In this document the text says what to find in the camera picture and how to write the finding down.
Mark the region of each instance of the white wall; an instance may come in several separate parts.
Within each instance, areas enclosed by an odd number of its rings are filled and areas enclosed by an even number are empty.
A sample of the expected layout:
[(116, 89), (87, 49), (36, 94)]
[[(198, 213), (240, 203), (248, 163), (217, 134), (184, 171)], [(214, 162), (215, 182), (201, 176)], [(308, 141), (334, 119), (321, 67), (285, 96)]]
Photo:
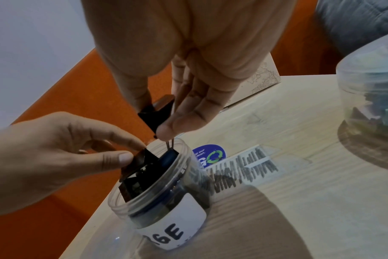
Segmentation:
[(0, 128), (93, 46), (80, 0), (0, 0)]

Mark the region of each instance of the fingernail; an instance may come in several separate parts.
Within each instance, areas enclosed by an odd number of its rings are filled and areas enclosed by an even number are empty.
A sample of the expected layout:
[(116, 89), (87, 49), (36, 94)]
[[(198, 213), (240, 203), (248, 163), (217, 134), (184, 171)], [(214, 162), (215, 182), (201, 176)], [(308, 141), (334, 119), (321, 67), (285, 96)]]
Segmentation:
[(119, 163), (121, 166), (128, 166), (130, 165), (131, 161), (133, 161), (133, 154), (130, 152), (126, 152), (119, 155)]

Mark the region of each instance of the white label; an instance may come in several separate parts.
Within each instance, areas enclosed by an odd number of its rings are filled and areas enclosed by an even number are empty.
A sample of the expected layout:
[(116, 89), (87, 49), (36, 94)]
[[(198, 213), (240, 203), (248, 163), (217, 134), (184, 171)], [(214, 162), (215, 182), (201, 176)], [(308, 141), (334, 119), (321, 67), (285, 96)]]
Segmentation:
[(137, 232), (148, 237), (156, 246), (171, 250), (194, 236), (206, 217), (204, 209), (191, 194), (186, 193), (180, 203), (165, 217), (151, 226), (137, 229)]

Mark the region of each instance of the barcode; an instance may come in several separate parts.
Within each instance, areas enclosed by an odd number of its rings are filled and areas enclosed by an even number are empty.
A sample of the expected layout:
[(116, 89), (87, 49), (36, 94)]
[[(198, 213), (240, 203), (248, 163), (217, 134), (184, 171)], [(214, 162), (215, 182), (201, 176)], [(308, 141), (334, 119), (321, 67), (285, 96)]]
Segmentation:
[(277, 166), (260, 146), (243, 151), (206, 170), (213, 179), (216, 193), (243, 183), (260, 181), (267, 174), (278, 172)]

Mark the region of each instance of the blue circular sticker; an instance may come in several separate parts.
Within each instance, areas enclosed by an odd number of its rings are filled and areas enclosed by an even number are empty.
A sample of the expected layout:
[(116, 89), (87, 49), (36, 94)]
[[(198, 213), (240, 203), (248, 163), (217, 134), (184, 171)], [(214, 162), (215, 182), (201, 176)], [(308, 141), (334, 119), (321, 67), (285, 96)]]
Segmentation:
[(194, 148), (193, 152), (204, 168), (212, 166), (227, 157), (224, 149), (214, 144)]

